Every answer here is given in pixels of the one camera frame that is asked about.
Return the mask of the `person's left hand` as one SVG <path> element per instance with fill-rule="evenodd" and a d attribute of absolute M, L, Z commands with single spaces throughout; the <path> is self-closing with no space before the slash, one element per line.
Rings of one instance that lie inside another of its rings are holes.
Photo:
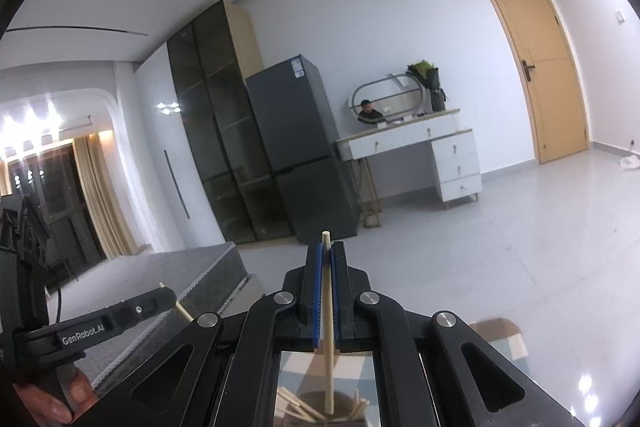
<path fill-rule="evenodd" d="M 53 395 L 32 384 L 14 384 L 13 388 L 39 426 L 49 426 L 51 423 L 70 425 L 99 401 L 88 377 L 80 369 L 75 369 L 74 378 L 70 382 L 70 396 L 76 404 L 75 412 Z"/>

